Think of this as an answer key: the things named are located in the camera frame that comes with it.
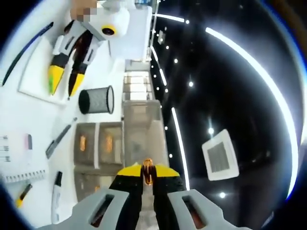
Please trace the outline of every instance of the mesh pencil holder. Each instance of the mesh pencil holder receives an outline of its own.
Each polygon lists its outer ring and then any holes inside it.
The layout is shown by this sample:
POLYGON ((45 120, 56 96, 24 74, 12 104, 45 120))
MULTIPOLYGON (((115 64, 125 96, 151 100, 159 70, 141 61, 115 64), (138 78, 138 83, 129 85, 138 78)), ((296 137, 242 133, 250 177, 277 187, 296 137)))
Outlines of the mesh pencil holder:
POLYGON ((112 114, 114 111, 114 91, 112 86, 82 90, 79 95, 79 109, 82 114, 112 114))

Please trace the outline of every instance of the notebook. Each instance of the notebook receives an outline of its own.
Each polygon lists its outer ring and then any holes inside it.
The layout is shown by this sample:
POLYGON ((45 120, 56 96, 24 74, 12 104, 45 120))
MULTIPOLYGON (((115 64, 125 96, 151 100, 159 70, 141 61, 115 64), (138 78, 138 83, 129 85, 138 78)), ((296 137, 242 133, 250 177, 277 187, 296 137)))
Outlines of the notebook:
POLYGON ((0 134, 0 173, 5 183, 44 179, 47 170, 46 156, 35 151, 30 134, 0 134))

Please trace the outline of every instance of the led strip light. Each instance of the led strip light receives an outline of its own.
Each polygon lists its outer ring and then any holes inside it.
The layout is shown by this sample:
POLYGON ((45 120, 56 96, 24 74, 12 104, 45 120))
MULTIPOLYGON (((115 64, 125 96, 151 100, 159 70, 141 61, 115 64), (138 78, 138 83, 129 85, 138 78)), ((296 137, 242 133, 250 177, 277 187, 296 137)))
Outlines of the led strip light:
POLYGON ((264 82, 270 88, 272 94, 274 95, 285 120, 289 138, 291 142, 291 151, 292 151, 292 174, 291 174, 291 181, 289 185, 289 191, 287 198, 290 196, 297 177, 297 170, 298 170, 298 146, 297 146, 297 137, 295 132, 294 121, 289 109, 289 106, 283 97, 282 93, 278 89, 277 85, 271 78, 271 76, 267 73, 267 71, 259 64, 259 62, 254 59, 246 50, 236 44, 234 41, 225 37, 224 35, 220 34, 219 32, 207 27, 206 32, 215 38, 219 39, 220 41, 224 42, 226 45, 231 47, 234 51, 236 51, 241 57, 243 57, 253 68, 254 70, 262 77, 264 82))
POLYGON ((186 189, 190 190, 190 182, 189 182, 189 173, 188 173, 186 154, 184 152, 181 132, 180 132, 179 123, 178 123, 178 119, 177 119, 177 114, 176 114, 176 111, 175 111, 174 108, 172 108, 172 114, 173 114, 173 118, 174 118, 174 122, 175 122, 175 127, 176 127, 179 147, 180 147, 180 153, 181 153, 181 158, 182 158, 184 177, 186 179, 186 189))

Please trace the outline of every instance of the curved light strip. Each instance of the curved light strip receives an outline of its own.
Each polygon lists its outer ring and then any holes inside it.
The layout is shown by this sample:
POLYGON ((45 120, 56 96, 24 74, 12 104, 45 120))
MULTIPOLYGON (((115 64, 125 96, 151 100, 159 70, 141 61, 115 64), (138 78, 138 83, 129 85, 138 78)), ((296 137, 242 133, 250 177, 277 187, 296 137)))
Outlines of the curved light strip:
POLYGON ((188 173, 188 167, 187 167, 186 154, 184 152, 181 132, 180 132, 180 128, 179 128, 179 124, 178 124, 178 119, 177 119, 177 114, 176 114, 176 111, 175 111, 174 108, 172 108, 172 114, 173 114, 173 118, 174 118, 174 122, 175 122, 175 127, 176 127, 179 147, 180 147, 180 153, 181 153, 181 158, 182 158, 184 177, 186 179, 186 189, 190 190, 190 181, 189 181, 189 173, 188 173))
POLYGON ((278 89, 277 85, 271 78, 271 76, 267 73, 267 71, 259 64, 258 61, 256 61, 248 52, 246 52, 243 48, 241 48, 238 44, 236 44, 234 41, 229 39, 228 37, 225 37, 224 35, 220 34, 219 32, 207 27, 206 32, 211 34, 212 36, 216 37, 217 39, 224 42, 226 45, 231 47, 234 51, 236 51, 241 57, 243 57, 254 69, 255 71, 262 77, 264 82, 268 85, 271 92, 273 93, 285 120, 289 138, 291 142, 291 150, 292 150, 292 174, 291 174, 291 181, 288 191, 288 196, 290 196, 297 177, 297 170, 298 170, 298 147, 297 147, 297 138, 296 138, 296 132, 295 132, 295 126, 294 121, 289 109, 289 106, 284 99, 282 93, 278 89))
POLYGON ((305 124, 303 125, 301 137, 301 145, 303 145, 304 142, 307 142, 307 63, 305 63, 304 58, 300 53, 299 45, 295 42, 295 36, 290 33, 290 30, 287 28, 286 23, 284 23, 283 20, 280 19, 278 12, 262 1, 260 1, 260 4, 267 11, 268 15, 271 17, 281 34, 283 34, 288 48, 291 51, 292 59, 296 63, 296 68, 298 69, 298 72, 303 82, 303 96, 305 98, 305 124))
POLYGON ((160 14, 160 13, 157 13, 156 16, 160 17, 160 18, 166 18, 166 19, 174 20, 174 21, 177 21, 177 22, 180 22, 180 23, 184 23, 184 19, 183 18, 179 18, 179 17, 175 17, 175 16, 170 16, 170 15, 166 15, 166 14, 160 14))

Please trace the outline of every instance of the white desk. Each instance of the white desk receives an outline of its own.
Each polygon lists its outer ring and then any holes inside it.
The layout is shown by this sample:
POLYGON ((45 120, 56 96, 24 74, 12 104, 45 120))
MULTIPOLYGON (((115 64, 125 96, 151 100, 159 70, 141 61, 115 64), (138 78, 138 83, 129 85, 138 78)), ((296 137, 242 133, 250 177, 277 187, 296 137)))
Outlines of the white desk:
MULTIPOLYGON (((52 6, 54 11, 48 17, 58 16, 67 2, 63 0, 45 0, 38 7, 46 8, 52 6)), ((35 31, 49 23, 36 22, 39 11, 33 11, 35 17, 30 15, 27 18, 27 24, 22 24, 16 35, 12 38, 14 45, 8 45, 4 53, 3 61, 0 63, 0 74, 3 76, 8 69, 14 55, 16 55, 25 43, 30 40, 35 31), (29 24, 38 24, 38 28, 29 29, 29 24)), ((101 48, 103 52, 108 52, 107 46, 101 48)), ((115 109, 112 115, 82 115, 78 108, 78 95, 71 98, 65 107, 47 103, 31 96, 17 92, 18 84, 22 76, 23 69, 31 55, 28 50, 22 56, 15 66, 8 81, 4 87, 0 87, 0 129, 6 127, 9 129, 21 129, 30 133, 33 139, 39 140, 38 145, 34 147, 35 153, 45 154, 46 148, 56 137, 66 124, 70 123, 73 117, 78 117, 78 122, 116 122, 121 118, 121 100, 123 89, 123 73, 125 71, 124 60, 106 62, 97 57, 89 66, 83 88, 100 88, 112 85, 115 93, 115 109)), ((73 126, 62 142, 57 147, 53 156, 49 159, 49 175, 45 180, 33 183, 33 188, 26 196, 23 206, 19 209, 26 219, 35 228, 51 223, 51 197, 53 183, 57 171, 63 172, 62 188, 63 192, 60 198, 60 220, 64 220, 71 215, 71 209, 76 204, 77 198, 75 193, 74 176, 73 176, 73 126)), ((11 196, 16 199, 22 191, 24 184, 8 184, 7 188, 11 196)))

